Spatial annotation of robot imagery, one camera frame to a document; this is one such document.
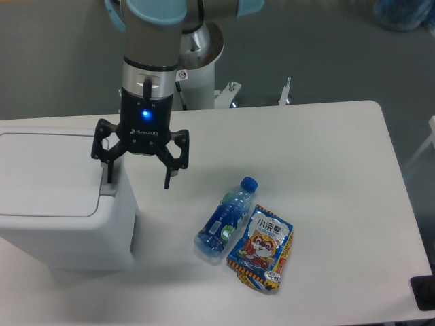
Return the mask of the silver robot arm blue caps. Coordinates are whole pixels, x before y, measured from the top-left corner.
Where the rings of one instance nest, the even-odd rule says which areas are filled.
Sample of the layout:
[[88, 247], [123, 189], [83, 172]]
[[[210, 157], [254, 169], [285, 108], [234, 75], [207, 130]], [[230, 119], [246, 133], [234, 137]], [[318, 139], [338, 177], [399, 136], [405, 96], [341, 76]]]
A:
[[112, 183], [115, 161], [126, 152], [157, 156], [166, 166], [164, 186], [188, 167], [189, 132], [169, 129], [177, 72], [210, 52], [206, 23], [262, 9], [263, 1], [121, 1], [126, 43], [120, 122], [97, 122], [91, 156]]

